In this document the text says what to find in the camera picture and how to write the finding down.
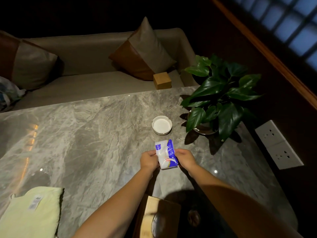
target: wall socket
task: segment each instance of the wall socket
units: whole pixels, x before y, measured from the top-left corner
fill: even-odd
[[[279,169],[304,165],[272,120],[255,131]]]

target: white ashtray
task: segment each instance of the white ashtray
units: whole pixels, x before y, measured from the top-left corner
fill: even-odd
[[[166,116],[153,119],[152,128],[157,135],[167,135],[172,130],[172,121]]]

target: beige sofa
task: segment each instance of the beige sofa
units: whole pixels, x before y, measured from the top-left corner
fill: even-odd
[[[182,69],[196,64],[195,54],[180,28],[155,30],[169,55],[177,61],[170,72],[172,88],[198,85]],[[62,76],[45,87],[28,92],[13,110],[56,103],[155,90],[153,81],[142,81],[118,71],[108,56],[132,32],[84,36],[31,38],[27,41],[57,54],[64,63]]]

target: potted plant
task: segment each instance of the potted plant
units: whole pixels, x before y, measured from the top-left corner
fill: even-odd
[[[250,115],[243,107],[245,101],[260,97],[252,88],[260,74],[246,75],[248,68],[227,63],[216,55],[210,58],[196,55],[197,65],[185,68],[201,86],[185,98],[181,105],[191,107],[186,132],[195,129],[207,135],[219,132],[224,142],[244,116]]]

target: wet wipes package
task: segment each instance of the wet wipes package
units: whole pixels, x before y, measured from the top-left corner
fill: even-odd
[[[178,160],[174,154],[174,147],[171,139],[156,142],[155,149],[161,169],[177,167]]]

